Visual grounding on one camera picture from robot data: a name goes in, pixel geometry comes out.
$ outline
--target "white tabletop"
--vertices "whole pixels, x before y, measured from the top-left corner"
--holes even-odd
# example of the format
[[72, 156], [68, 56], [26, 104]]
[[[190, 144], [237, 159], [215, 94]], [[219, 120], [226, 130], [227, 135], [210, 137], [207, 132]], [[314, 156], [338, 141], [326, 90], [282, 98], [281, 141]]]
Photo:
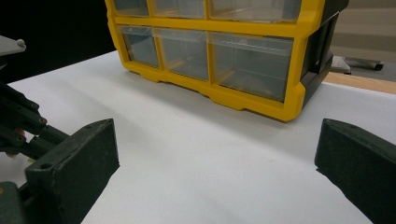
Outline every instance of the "white tabletop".
[[[316, 171], [321, 122], [396, 144], [396, 95], [328, 83], [288, 123], [145, 80], [117, 52], [11, 86], [69, 134], [115, 120], [120, 169], [83, 223], [370, 223]], [[0, 181], [22, 184], [26, 165], [2, 155]]]

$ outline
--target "yellow plastic frame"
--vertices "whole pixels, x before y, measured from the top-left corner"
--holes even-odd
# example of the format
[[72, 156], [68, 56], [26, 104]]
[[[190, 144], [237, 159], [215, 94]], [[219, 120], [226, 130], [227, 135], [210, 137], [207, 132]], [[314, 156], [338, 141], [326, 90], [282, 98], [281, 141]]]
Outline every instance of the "yellow plastic frame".
[[[153, 0], [147, 0], [147, 18], [118, 16], [113, 0], [105, 0], [107, 7], [108, 27], [114, 45], [120, 55], [122, 65], [140, 76], [154, 82], [170, 82], [185, 88], [198, 91], [208, 96], [213, 102], [226, 105], [236, 110], [248, 109], [274, 119], [288, 121], [298, 117], [303, 109], [305, 87], [300, 82], [303, 69], [305, 50], [308, 37], [321, 23], [325, 0], [302, 0], [302, 6], [297, 22], [257, 23], [245, 21], [215, 21], [208, 16], [208, 3], [205, 0], [205, 18], [201, 20], [174, 19], [154, 17]], [[120, 25], [166, 27], [187, 30], [203, 30], [227, 32], [241, 35], [272, 35], [291, 37], [294, 39], [290, 58], [290, 69], [284, 103], [262, 98], [242, 91], [232, 90], [218, 85], [214, 80], [214, 65], [212, 45], [207, 44], [207, 59], [209, 80], [183, 77], [164, 69], [159, 39], [154, 37], [160, 68], [154, 68], [142, 63], [131, 62], [123, 36], [117, 31]]]

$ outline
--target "floor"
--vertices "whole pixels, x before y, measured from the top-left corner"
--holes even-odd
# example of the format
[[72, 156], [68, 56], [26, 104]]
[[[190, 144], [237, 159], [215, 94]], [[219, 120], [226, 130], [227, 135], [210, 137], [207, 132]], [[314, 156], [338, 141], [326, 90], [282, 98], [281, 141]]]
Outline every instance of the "floor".
[[396, 82], [396, 63], [384, 62], [384, 67], [382, 68], [382, 70], [375, 71], [374, 63], [356, 61], [354, 59], [348, 58], [345, 58], [344, 62], [350, 66], [350, 72], [352, 76], [369, 77]]

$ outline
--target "chair wheel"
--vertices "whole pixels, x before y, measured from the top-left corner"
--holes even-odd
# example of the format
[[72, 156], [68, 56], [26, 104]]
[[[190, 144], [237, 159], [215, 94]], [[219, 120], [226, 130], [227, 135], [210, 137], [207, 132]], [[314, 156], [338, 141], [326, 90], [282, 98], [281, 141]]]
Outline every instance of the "chair wheel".
[[383, 68], [384, 68], [384, 64], [378, 63], [378, 64], [375, 65], [374, 70], [375, 71], [381, 71]]

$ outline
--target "yellow storage organizer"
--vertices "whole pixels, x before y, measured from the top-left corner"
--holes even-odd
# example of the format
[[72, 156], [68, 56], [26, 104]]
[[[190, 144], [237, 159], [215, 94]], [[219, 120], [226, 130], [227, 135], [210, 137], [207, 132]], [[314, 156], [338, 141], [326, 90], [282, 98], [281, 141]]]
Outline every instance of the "yellow storage organizer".
[[347, 0], [106, 0], [125, 68], [213, 102], [295, 119], [328, 73]]

